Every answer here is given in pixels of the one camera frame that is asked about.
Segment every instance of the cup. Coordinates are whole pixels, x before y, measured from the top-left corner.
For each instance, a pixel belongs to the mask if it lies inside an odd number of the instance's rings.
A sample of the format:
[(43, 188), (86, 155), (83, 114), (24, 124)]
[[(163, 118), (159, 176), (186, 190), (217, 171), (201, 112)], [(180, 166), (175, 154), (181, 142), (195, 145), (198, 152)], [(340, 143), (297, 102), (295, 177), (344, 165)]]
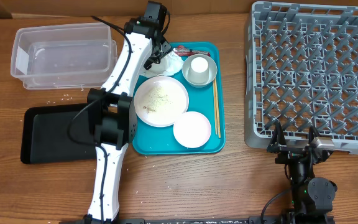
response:
[(188, 79), (194, 84), (204, 84), (209, 80), (208, 61), (203, 57), (196, 57), (190, 63)]

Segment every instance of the gray plastic crate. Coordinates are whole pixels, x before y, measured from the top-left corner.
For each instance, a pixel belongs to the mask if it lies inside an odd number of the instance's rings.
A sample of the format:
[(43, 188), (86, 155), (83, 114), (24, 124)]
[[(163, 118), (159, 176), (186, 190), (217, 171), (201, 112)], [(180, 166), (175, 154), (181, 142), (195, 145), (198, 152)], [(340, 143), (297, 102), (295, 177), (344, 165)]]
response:
[(289, 145), (314, 125), (358, 154), (358, 7), (255, 2), (245, 38), (246, 143), (266, 148), (279, 120)]

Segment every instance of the wooden table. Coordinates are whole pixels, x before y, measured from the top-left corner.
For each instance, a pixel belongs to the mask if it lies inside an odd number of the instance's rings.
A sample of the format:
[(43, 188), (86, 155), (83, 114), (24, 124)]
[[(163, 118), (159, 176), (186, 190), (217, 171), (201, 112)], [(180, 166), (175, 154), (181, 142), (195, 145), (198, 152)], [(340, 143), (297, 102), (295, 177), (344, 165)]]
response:
[[(130, 17), (105, 17), (123, 26)], [(244, 23), (247, 14), (173, 16), (170, 42), (209, 41), (219, 49), (227, 143), (211, 155), (141, 156), (126, 152), (119, 193), (121, 218), (240, 218), (259, 215), (288, 188), (275, 155), (244, 143)], [(83, 17), (0, 20), (0, 223), (58, 223), (87, 213), (95, 161), (24, 165), (20, 161), (24, 112), (33, 106), (85, 102), (87, 90), (26, 90), (9, 69), (16, 31), (22, 27), (93, 22)], [(123, 38), (113, 33), (119, 51)], [(315, 174), (337, 183), (337, 223), (358, 223), (358, 156), (336, 152)], [(267, 215), (290, 206), (290, 196)]]

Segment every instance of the crumpled white paper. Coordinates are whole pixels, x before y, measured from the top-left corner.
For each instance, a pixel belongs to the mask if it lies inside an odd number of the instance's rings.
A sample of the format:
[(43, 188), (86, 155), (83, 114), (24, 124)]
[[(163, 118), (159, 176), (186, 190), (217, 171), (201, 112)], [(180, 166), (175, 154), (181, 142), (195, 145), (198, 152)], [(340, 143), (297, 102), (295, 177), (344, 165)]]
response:
[(149, 70), (146, 70), (142, 67), (140, 75), (143, 75), (146, 78), (161, 75), (172, 76), (181, 70), (183, 63), (185, 62), (181, 59), (181, 57), (178, 56), (174, 51), (171, 51), (161, 59), (159, 64), (153, 63)]

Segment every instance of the teal serving tray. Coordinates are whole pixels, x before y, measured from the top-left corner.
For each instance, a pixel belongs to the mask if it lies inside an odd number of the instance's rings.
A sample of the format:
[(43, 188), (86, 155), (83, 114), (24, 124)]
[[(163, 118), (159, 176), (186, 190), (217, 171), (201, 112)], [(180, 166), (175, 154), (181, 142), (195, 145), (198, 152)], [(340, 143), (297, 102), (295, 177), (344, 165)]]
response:
[[(212, 133), (208, 142), (201, 147), (190, 149), (179, 144), (173, 136), (173, 125), (165, 128), (156, 128), (145, 124), (137, 118), (137, 131), (132, 142), (135, 150), (143, 155), (177, 155), (177, 154), (206, 154), (219, 152), (226, 143), (226, 132), (224, 129), (224, 110), (223, 110), (223, 90), (221, 66), (219, 64), (219, 51), (215, 45), (208, 42), (189, 42), (171, 43), (172, 47), (184, 45), (186, 48), (195, 50), (205, 50), (211, 53), (211, 58), (218, 66), (216, 84), (218, 86), (219, 119), (221, 126), (221, 138), (215, 134), (214, 120), (214, 98), (213, 85), (210, 83), (204, 88), (192, 87), (183, 77), (182, 72), (178, 72), (172, 78), (181, 82), (189, 94), (189, 107), (187, 111), (197, 111), (205, 115), (211, 123)], [(140, 76), (136, 83), (135, 95), (138, 87), (147, 80)]]

